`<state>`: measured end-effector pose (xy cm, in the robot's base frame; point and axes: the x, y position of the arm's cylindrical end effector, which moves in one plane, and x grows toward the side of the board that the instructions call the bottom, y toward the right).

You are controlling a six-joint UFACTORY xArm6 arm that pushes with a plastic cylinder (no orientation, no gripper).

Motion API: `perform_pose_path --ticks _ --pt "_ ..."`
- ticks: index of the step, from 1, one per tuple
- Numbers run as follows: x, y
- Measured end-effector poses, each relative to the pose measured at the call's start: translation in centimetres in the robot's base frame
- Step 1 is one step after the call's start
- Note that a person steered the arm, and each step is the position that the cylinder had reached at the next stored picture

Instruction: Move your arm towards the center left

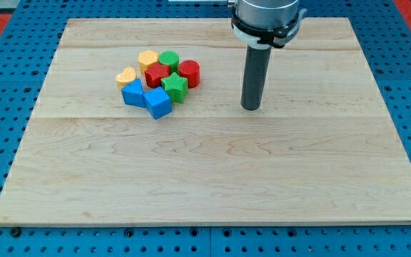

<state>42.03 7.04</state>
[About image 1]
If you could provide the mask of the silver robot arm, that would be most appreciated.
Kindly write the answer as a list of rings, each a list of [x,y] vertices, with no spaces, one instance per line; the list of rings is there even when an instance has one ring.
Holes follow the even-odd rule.
[[[298,6],[298,0],[237,0],[235,14],[249,26],[277,29],[296,17]]]

